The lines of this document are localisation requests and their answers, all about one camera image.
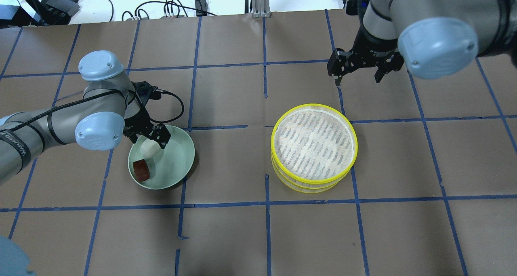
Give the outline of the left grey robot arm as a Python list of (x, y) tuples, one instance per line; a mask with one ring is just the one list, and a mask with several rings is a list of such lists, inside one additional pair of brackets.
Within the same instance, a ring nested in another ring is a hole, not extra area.
[(144, 136), (165, 149), (170, 132), (150, 118), (147, 101), (157, 87), (132, 82), (118, 57), (107, 50), (85, 55), (79, 62), (87, 82), (79, 101), (1, 119), (1, 183), (20, 173), (44, 151), (77, 143), (87, 150), (116, 148), (123, 137), (136, 142)]

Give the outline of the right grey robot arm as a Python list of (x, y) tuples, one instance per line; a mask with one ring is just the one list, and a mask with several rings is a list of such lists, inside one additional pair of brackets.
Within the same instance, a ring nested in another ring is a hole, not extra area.
[(416, 119), (408, 74), (445, 79), (463, 69), (498, 10), (471, 0), (375, 0), (364, 17), (344, 10), (141, 21), (129, 77), (177, 93), (180, 127), (273, 126), (319, 103), (355, 120)]

